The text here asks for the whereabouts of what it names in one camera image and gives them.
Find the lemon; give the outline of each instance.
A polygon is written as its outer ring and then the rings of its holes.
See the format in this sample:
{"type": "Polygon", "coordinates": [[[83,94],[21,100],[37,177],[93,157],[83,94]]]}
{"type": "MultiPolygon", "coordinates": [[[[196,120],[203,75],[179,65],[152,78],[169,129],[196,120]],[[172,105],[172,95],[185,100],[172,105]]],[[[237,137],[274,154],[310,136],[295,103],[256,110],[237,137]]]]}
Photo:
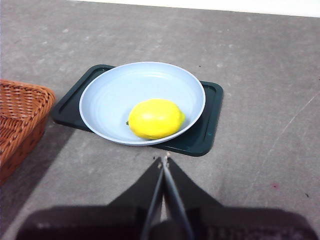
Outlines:
{"type": "Polygon", "coordinates": [[[138,137],[155,140],[175,134],[184,121],[184,113],[174,102],[154,98],[138,103],[127,124],[138,137]]]}

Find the light blue plate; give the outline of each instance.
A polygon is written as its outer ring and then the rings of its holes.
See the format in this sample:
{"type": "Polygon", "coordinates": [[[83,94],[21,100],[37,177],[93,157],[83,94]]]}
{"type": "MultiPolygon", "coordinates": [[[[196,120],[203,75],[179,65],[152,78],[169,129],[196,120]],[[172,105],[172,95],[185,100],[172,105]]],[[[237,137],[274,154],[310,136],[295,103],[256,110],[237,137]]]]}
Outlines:
{"type": "Polygon", "coordinates": [[[206,95],[190,72],[168,63],[134,62],[115,67],[94,79],[83,91],[79,110],[87,127],[115,143],[147,146],[163,143],[188,130],[202,114],[206,95]],[[173,101],[185,114],[180,130],[157,140],[133,134],[126,122],[132,108],[145,100],[173,101]]]}

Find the tray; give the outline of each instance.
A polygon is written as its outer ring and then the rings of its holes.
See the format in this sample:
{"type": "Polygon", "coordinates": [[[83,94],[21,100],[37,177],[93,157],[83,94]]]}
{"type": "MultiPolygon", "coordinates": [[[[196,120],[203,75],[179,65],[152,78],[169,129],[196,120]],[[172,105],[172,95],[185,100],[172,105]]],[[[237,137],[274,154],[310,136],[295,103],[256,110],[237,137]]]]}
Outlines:
{"type": "MultiPolygon", "coordinates": [[[[80,97],[92,80],[112,68],[114,66],[104,64],[92,66],[53,108],[53,120],[58,124],[91,132],[80,116],[80,97]]],[[[223,89],[216,83],[200,82],[205,92],[205,106],[198,121],[180,136],[151,147],[194,157],[203,156],[210,151],[215,140],[223,89]]]]}

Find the brown wicker basket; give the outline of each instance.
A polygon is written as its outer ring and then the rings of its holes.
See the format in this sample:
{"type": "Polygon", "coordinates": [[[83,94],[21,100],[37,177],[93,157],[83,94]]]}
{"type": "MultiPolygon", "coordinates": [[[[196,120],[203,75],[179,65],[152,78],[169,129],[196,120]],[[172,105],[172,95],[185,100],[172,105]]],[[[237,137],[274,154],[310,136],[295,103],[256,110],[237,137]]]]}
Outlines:
{"type": "Polygon", "coordinates": [[[0,80],[0,185],[37,145],[55,99],[49,88],[0,80]]]}

